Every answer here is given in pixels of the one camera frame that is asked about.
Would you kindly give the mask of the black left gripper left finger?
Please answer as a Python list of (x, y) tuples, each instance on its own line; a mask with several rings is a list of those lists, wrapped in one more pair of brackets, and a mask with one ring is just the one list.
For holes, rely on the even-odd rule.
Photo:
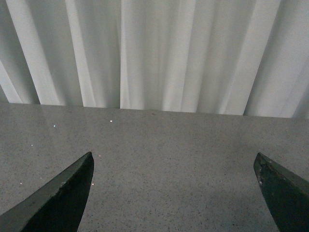
[(0, 217), (2, 232), (75, 232), (94, 172), (91, 152)]

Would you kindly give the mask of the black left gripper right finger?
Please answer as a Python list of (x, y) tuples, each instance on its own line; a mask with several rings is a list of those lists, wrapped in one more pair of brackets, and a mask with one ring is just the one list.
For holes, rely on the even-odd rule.
[(280, 232), (309, 230), (309, 182), (262, 153), (253, 163), (267, 207)]

